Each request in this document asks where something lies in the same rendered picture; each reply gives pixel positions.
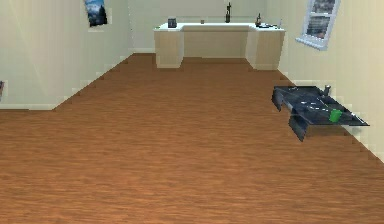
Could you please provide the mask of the beige kitchen counter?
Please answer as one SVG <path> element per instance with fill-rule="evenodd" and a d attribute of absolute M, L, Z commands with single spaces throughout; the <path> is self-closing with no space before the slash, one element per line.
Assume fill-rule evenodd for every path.
<path fill-rule="evenodd" d="M 178 23 L 154 29 L 156 65 L 179 68 L 184 58 L 245 59 L 255 70 L 276 70 L 284 42 L 282 28 L 254 23 Z"/>

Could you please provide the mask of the dark glass low table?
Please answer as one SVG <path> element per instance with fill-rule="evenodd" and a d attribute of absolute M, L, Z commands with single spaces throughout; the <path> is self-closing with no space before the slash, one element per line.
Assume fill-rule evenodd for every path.
<path fill-rule="evenodd" d="M 278 110 L 285 105 L 290 110 L 289 126 L 300 141 L 303 141 L 310 125 L 368 126 L 368 123 L 351 112 L 324 90 L 316 86 L 275 86 L 271 97 Z M 329 120 L 333 109 L 342 111 L 337 122 Z"/>

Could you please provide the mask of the white framed window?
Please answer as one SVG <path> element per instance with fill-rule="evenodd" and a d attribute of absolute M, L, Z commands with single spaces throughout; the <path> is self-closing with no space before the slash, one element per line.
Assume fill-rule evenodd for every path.
<path fill-rule="evenodd" d="M 296 41 L 319 51 L 328 48 L 341 0 L 308 0 L 303 29 Z"/>

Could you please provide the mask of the blue framed wall picture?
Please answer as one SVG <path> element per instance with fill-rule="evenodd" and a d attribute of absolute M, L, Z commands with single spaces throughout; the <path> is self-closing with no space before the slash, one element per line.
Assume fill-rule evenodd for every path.
<path fill-rule="evenodd" d="M 84 3 L 91 27 L 108 23 L 104 0 L 84 0 Z"/>

